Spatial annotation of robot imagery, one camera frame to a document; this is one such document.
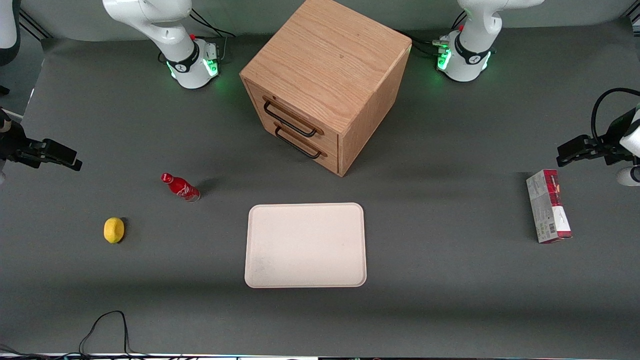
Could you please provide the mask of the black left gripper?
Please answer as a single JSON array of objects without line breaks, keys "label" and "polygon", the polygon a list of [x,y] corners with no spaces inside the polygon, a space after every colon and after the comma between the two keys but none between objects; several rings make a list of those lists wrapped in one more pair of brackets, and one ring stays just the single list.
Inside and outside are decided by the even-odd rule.
[{"label": "black left gripper", "polygon": [[618,162],[631,162],[633,166],[637,166],[638,155],[623,146],[621,141],[624,137],[631,135],[632,131],[638,129],[638,108],[635,107],[618,116],[602,136],[597,134],[597,113],[598,109],[595,107],[590,116],[590,130],[593,139],[582,134],[558,146],[557,165],[565,167],[581,160],[603,158],[607,166]]}]

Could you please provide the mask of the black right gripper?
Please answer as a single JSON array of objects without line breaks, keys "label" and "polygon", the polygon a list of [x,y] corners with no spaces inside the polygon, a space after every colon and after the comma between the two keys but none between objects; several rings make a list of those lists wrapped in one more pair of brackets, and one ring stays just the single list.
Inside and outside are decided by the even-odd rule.
[{"label": "black right gripper", "polygon": [[45,138],[41,141],[30,139],[25,130],[13,120],[1,121],[0,159],[38,169],[43,163],[53,163],[75,172],[81,170],[83,162],[77,152],[68,146]]}]

